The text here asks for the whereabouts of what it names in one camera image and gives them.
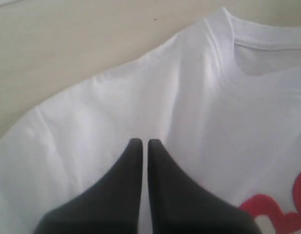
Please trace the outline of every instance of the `black pointed object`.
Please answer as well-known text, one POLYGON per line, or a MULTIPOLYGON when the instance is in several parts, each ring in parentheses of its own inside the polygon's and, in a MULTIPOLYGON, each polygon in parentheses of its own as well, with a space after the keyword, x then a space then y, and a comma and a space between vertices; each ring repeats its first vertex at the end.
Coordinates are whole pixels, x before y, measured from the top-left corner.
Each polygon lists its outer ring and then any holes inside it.
POLYGON ((260 234, 249 214, 200 187, 156 139, 148 143, 148 190, 154 234, 260 234))
POLYGON ((91 188, 47 213, 35 234, 137 234, 142 141, 131 139, 113 167, 91 188))

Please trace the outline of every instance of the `white fabric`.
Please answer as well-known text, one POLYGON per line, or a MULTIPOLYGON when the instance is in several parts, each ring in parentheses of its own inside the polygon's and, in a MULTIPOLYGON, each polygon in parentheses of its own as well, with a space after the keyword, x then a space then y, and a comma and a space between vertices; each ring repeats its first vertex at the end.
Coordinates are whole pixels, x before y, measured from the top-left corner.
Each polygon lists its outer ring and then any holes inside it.
POLYGON ((0 0, 0 5, 11 3, 11 2, 14 2, 14 1, 20 1, 20 0, 0 0))
MULTIPOLYGON (((264 193, 294 211, 301 28, 245 22, 221 9, 29 111, 0 141, 0 233, 30 233, 43 214, 94 184, 132 137, 145 149, 160 138, 227 202, 264 193)), ((149 234, 146 177, 140 209, 140 233, 149 234)))

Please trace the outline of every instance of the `red print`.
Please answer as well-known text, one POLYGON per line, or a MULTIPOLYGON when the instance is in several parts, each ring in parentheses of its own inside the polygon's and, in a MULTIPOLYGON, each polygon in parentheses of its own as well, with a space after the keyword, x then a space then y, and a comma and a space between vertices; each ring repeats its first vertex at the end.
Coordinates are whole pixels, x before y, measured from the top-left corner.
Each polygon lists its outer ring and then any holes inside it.
POLYGON ((255 195, 240 208, 254 218, 265 215, 272 222, 277 234, 292 234, 301 230, 301 173, 293 186, 293 200, 298 212, 284 214, 277 202, 267 195, 255 195))

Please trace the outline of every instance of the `white t-shirt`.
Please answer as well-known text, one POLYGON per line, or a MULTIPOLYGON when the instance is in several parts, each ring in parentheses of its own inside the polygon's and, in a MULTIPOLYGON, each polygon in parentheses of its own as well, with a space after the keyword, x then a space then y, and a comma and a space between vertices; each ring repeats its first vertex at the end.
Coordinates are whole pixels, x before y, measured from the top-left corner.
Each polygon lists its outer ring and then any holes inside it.
MULTIPOLYGON (((264 234, 301 234, 301 28, 221 9, 36 106, 0 141, 0 233, 31 232, 97 182, 132 137, 145 156, 147 140, 161 139, 197 183, 260 214, 264 234)), ((152 232, 146 170, 139 226, 152 232)))

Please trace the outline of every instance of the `table surface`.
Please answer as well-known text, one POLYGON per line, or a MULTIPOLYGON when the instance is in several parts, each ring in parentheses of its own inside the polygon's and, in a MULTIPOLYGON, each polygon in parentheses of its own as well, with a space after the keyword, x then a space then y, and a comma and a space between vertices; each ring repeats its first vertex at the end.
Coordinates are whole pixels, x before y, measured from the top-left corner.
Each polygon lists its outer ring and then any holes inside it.
POLYGON ((221 6, 242 19, 301 26, 301 0, 22 0, 0 6, 0 138, 43 100, 138 58, 221 6))

